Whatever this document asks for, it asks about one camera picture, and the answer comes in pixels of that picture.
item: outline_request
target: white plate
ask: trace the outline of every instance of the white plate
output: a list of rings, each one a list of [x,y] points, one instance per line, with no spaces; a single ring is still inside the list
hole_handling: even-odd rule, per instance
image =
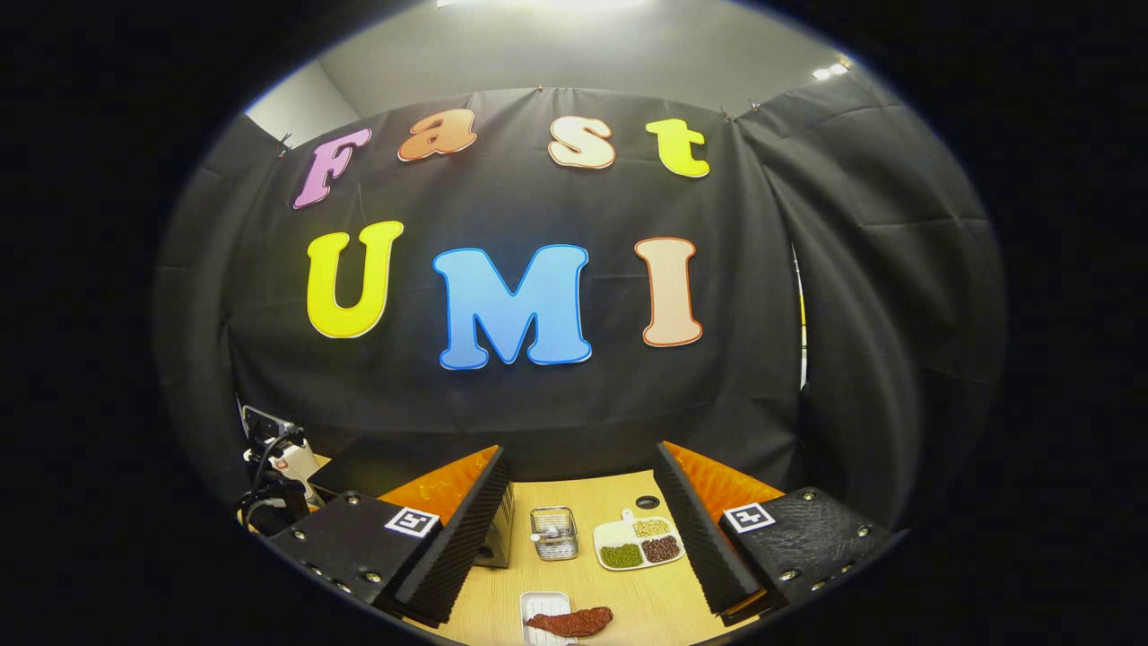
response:
[[[634,523],[639,521],[661,521],[669,526],[669,531],[667,534],[659,534],[654,536],[643,536],[638,537],[634,532]],[[677,555],[673,559],[667,559],[665,561],[658,561],[657,563],[651,563],[649,559],[645,558],[645,551],[642,550],[642,542],[656,538],[666,538],[667,536],[674,537],[677,542]],[[634,544],[638,546],[638,552],[642,554],[642,565],[634,566],[633,568],[611,568],[602,560],[602,548],[603,547],[621,547],[622,545]],[[614,570],[615,573],[628,571],[628,570],[641,570],[642,568],[652,568],[654,566],[661,566],[664,563],[673,563],[674,561],[681,559],[685,554],[685,546],[682,545],[682,536],[677,534],[677,528],[674,523],[669,522],[669,519],[664,519],[661,516],[644,516],[642,519],[635,519],[634,512],[629,509],[622,509],[622,520],[614,521],[612,523],[602,523],[600,526],[594,528],[594,553],[598,558],[598,565],[607,570]]]
[[[532,628],[526,622],[534,615],[568,615],[571,613],[571,598],[561,592],[523,592],[519,597],[519,606],[522,609],[522,640],[530,646],[566,646],[566,644],[577,644],[575,637],[563,637]]]

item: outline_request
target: wire basket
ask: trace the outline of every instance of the wire basket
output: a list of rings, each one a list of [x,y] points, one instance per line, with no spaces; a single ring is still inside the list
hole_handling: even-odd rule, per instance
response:
[[[577,526],[569,507],[530,509],[530,540],[543,561],[577,557]]]

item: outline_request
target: blue letter m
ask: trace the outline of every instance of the blue letter m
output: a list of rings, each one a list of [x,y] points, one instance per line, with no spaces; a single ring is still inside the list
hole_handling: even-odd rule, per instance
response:
[[[582,338],[577,282],[590,254],[574,244],[548,244],[534,251],[518,290],[511,293],[490,256],[482,249],[451,249],[434,258],[434,270],[447,280],[448,348],[439,364],[448,371],[473,371],[487,365],[479,348],[478,327],[490,340],[503,364],[513,364],[530,321],[535,341],[526,356],[541,365],[577,364],[590,358]]]

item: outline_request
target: steak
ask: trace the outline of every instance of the steak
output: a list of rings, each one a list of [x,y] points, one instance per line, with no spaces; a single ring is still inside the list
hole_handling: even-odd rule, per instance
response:
[[[614,613],[610,612],[610,608],[599,606],[568,615],[534,615],[526,622],[526,625],[541,628],[561,637],[590,637],[606,628],[606,624],[613,618]]]

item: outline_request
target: table surface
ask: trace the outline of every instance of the table surface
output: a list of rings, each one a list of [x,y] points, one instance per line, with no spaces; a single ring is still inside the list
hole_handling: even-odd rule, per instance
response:
[[[523,644],[519,597],[523,592],[564,592],[571,609],[607,606],[614,613],[605,630],[579,639],[594,646],[658,644],[687,646],[735,630],[750,621],[726,628],[709,613],[701,586],[693,576],[689,554],[652,568],[611,571],[598,563],[594,528],[620,521],[622,509],[635,519],[673,515],[665,503],[639,509],[642,496],[662,500],[653,472],[604,478],[549,483],[512,483],[514,514],[511,528],[510,567],[471,568],[450,622],[429,629],[408,623],[472,646]],[[530,543],[530,509],[563,505],[574,513],[579,530],[579,555],[569,561],[543,561]]]

